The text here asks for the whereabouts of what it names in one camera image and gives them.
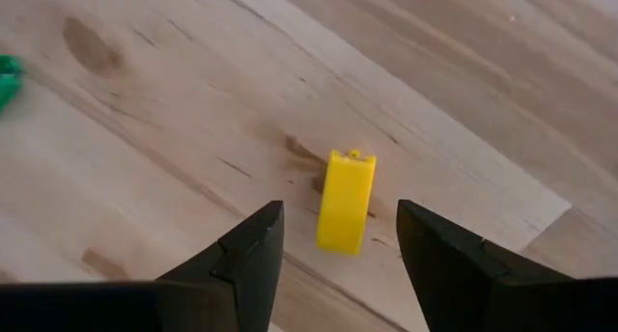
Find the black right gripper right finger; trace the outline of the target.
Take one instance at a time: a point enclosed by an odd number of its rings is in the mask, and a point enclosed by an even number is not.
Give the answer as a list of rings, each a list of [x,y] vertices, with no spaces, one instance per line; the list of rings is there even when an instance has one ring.
[[[397,207],[407,275],[432,331],[614,331],[617,280],[575,279],[410,200]]]

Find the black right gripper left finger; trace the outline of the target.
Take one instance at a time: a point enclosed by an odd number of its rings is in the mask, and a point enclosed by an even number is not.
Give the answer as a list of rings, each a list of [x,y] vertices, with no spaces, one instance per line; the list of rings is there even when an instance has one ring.
[[[266,331],[283,259],[284,205],[270,201],[149,281],[6,284],[4,331]]]

